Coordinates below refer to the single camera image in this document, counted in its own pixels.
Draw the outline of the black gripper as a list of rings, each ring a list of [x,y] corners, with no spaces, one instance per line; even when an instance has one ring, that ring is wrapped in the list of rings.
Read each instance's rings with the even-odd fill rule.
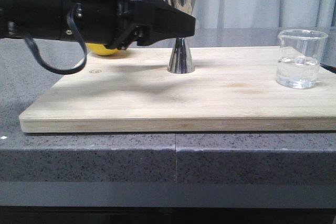
[[[132,0],[62,0],[62,12],[73,12],[74,23],[84,42],[102,44],[108,49],[127,49],[134,41],[149,46],[158,41],[195,34],[196,19],[177,10],[164,0],[142,0],[147,22],[139,37],[139,28],[132,23]]]

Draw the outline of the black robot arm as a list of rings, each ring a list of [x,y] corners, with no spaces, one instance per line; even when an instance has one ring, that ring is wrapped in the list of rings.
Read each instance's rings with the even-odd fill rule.
[[[1,37],[16,38],[22,29],[33,38],[73,41],[68,17],[84,42],[109,49],[195,33],[195,18],[164,0],[1,0]]]

